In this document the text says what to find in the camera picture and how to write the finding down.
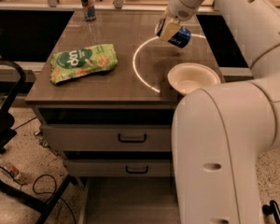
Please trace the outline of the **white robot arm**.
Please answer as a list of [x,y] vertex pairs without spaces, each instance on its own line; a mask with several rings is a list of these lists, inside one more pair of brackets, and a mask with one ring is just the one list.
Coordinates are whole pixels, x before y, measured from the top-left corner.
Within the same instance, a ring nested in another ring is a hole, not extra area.
[[[186,21],[203,0],[169,0]],[[267,0],[215,0],[252,73],[200,88],[175,109],[172,152],[181,224],[264,224],[258,155],[280,147],[280,10]]]

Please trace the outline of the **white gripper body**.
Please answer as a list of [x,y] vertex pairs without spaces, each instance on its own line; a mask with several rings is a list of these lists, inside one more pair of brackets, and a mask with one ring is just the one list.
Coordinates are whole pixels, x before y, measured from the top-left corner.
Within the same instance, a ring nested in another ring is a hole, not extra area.
[[198,11],[204,0],[169,0],[166,16],[178,21],[188,21]]

